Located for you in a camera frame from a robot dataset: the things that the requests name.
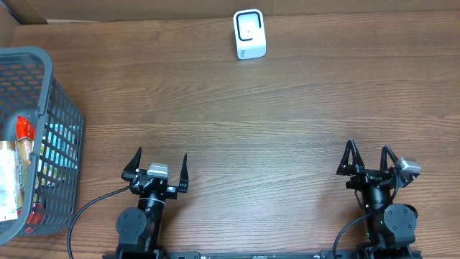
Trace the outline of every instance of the wooden table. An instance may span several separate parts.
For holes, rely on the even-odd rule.
[[[46,49],[55,76],[83,110],[79,207],[125,186],[142,166],[167,163],[188,194],[169,201],[161,243],[171,251],[313,252],[332,247],[362,214],[337,176],[354,138],[368,168],[380,148],[423,171],[397,202],[419,211],[427,258],[460,257],[460,12],[267,17],[267,56],[236,59],[231,19],[21,26],[14,46]],[[75,258],[118,241],[125,192],[92,206],[73,233]],[[67,232],[20,237],[7,258],[66,258]],[[339,247],[364,240],[364,225]]]

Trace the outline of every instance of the green label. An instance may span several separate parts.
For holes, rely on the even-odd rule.
[[[23,160],[20,160],[19,161],[19,187],[20,188],[24,188],[24,179],[23,179],[23,175],[22,175],[22,164],[23,164]]]

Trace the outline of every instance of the cardboard wall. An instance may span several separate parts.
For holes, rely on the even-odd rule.
[[[9,47],[14,28],[19,25],[15,18],[0,4],[0,47]]]
[[[8,0],[29,1],[45,19],[119,21],[231,17],[258,8],[266,16],[460,9],[460,0]]]

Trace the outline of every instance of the gray plastic basket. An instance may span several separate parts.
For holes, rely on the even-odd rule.
[[[36,128],[32,164],[19,218],[0,222],[0,245],[16,235],[58,232],[76,209],[85,122],[38,47],[0,48],[0,140],[15,140],[19,115]]]

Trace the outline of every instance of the white device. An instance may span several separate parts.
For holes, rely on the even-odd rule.
[[[236,54],[239,59],[260,58],[267,52],[264,17],[258,9],[238,11],[233,16]]]

